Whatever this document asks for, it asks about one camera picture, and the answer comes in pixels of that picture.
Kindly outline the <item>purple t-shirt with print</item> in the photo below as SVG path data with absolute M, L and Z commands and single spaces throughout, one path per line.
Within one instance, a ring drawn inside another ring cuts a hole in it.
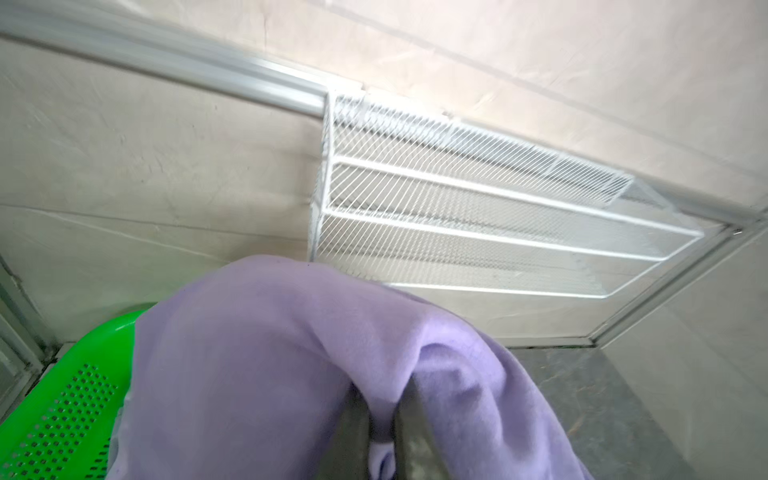
M 368 479 L 396 479 L 416 382 L 449 479 L 586 479 L 518 360 L 453 313 L 332 268 L 253 256 L 143 313 L 111 479 L 318 479 L 351 385 Z

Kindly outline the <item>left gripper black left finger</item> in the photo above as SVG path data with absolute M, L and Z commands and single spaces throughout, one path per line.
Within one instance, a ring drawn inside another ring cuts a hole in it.
M 345 397 L 344 408 L 317 468 L 323 480 L 369 478 L 370 413 L 355 385 Z

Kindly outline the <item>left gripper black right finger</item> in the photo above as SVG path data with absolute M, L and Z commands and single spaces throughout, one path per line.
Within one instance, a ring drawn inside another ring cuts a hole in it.
M 408 382 L 397 405 L 394 447 L 397 480 L 450 478 L 414 380 Z

